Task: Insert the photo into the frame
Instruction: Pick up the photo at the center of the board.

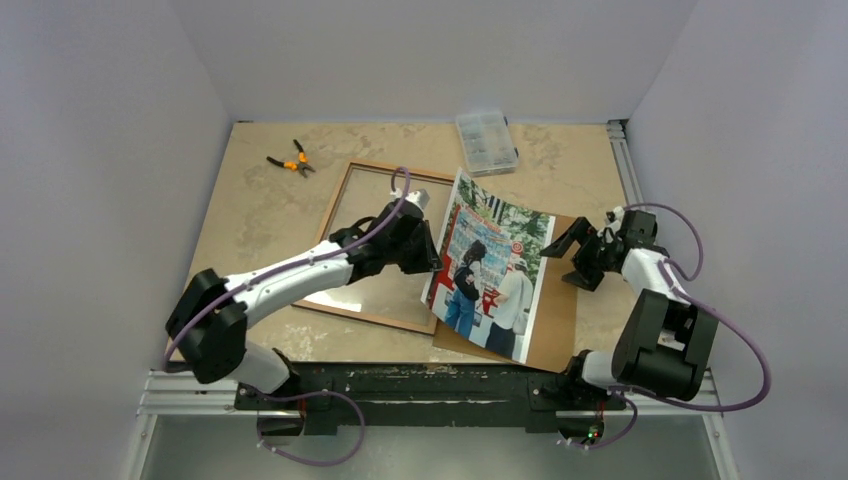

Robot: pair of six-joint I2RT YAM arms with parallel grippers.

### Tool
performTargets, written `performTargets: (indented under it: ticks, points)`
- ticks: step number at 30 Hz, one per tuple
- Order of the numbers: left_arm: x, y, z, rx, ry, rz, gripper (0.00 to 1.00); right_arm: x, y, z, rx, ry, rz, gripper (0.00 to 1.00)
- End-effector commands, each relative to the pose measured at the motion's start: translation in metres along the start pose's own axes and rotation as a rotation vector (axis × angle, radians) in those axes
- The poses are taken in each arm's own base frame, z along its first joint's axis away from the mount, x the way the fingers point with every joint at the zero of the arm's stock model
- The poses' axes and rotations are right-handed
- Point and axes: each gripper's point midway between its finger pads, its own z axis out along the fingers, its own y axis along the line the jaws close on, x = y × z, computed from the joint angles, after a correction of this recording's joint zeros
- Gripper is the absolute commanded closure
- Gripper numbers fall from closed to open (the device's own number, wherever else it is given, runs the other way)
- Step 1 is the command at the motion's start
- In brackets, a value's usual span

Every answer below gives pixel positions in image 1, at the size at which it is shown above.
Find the colour photo print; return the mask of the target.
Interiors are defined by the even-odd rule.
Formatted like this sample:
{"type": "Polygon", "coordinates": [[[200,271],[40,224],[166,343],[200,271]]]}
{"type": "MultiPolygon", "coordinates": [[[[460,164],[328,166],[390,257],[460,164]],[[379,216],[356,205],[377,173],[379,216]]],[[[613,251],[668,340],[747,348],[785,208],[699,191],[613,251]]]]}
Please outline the colour photo print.
{"type": "Polygon", "coordinates": [[[421,301],[439,324],[484,350],[527,361],[555,216],[511,203],[457,172],[435,241],[442,269],[421,301]]]}

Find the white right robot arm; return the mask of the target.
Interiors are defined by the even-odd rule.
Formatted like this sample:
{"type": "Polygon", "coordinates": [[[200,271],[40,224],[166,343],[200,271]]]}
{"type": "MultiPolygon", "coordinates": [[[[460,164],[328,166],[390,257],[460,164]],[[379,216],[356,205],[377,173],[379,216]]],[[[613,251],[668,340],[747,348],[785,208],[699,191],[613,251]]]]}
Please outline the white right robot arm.
{"type": "Polygon", "coordinates": [[[584,350],[569,362],[561,381],[569,404],[584,407],[615,387],[683,401],[698,393],[718,320],[685,299],[657,233],[654,214],[618,207],[604,227],[579,217],[541,250],[549,258],[576,250],[563,277],[568,284],[595,291],[606,274],[617,273],[637,297],[613,351],[584,350]]]}

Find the brown cardboard backing board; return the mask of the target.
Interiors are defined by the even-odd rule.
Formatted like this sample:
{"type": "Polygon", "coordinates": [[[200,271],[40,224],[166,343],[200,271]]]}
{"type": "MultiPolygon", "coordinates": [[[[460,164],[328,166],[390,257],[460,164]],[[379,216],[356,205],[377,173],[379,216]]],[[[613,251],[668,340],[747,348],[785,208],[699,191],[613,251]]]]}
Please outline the brown cardboard backing board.
{"type": "MultiPolygon", "coordinates": [[[[562,277],[572,270],[565,259],[546,260],[540,299],[530,319],[528,334],[517,338],[520,345],[514,349],[519,357],[514,361],[516,365],[554,373],[566,369],[575,349],[577,288],[564,283],[562,277]]],[[[432,345],[461,354],[464,360],[472,363],[509,361],[462,338],[442,322],[436,326],[432,345]]]]}

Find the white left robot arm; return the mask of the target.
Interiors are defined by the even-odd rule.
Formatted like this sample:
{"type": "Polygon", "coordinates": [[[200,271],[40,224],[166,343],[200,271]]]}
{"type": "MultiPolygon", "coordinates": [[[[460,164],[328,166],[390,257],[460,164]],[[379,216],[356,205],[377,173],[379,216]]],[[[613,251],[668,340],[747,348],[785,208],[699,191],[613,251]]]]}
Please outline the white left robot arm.
{"type": "Polygon", "coordinates": [[[234,380],[258,391],[272,408],[289,407],[298,395],[290,361],[248,341],[248,330],[314,293],[376,276],[389,265],[406,275],[440,270],[424,217],[427,203],[424,190],[399,193],[378,216],[340,229],[290,259],[228,277],[201,271],[166,323],[165,356],[179,353],[201,384],[234,380]]]}

